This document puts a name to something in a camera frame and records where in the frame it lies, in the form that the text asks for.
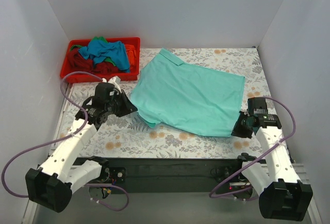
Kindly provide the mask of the mint green t shirt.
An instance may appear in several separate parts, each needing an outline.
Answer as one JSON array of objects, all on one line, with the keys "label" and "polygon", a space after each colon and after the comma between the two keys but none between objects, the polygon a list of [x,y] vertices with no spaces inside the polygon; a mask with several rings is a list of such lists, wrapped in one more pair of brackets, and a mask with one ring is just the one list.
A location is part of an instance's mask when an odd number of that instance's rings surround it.
[{"label": "mint green t shirt", "polygon": [[166,49],[142,69],[130,101],[150,127],[164,123],[200,136],[229,137],[245,77],[184,62]]}]

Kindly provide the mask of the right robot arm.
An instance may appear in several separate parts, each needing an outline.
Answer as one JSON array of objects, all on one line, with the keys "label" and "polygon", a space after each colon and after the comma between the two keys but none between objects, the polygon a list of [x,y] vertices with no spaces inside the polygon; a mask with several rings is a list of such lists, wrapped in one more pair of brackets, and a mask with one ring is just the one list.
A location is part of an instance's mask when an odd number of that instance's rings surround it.
[{"label": "right robot arm", "polygon": [[255,136],[261,144],[268,172],[260,163],[245,161],[233,169],[238,181],[249,180],[257,193],[261,215],[266,219],[302,221],[311,202],[313,191],[295,172],[284,144],[282,125],[276,114],[268,111],[266,98],[247,101],[247,113],[240,112],[233,136]]}]

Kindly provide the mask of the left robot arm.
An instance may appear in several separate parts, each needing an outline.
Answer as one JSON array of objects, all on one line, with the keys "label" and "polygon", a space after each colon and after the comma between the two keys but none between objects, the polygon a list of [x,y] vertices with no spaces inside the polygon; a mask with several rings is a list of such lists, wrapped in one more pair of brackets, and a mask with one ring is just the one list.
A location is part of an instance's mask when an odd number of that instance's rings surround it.
[{"label": "left robot arm", "polygon": [[75,169],[71,167],[108,116],[123,117],[136,111],[137,108],[114,79],[98,83],[94,95],[83,102],[75,115],[69,137],[38,169],[27,172],[25,181],[28,198],[60,213],[68,206],[72,195],[89,182],[95,182],[100,187],[101,183],[112,181],[115,171],[104,158],[93,156],[81,166]]}]

